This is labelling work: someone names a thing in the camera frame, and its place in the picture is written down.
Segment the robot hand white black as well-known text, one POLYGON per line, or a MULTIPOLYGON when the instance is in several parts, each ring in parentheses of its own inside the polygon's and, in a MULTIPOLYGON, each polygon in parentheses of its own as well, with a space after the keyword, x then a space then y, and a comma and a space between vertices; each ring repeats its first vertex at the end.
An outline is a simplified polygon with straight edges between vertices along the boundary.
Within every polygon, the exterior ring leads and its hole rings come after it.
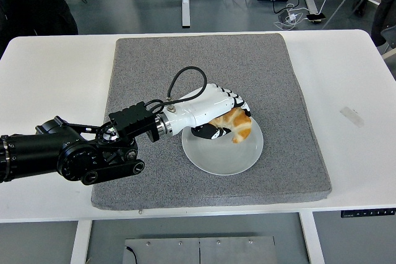
POLYGON ((216 139, 230 132, 233 142, 245 140, 252 129, 251 110, 233 91, 208 83, 174 102, 157 114, 163 133, 175 136, 185 128, 204 139, 216 139))

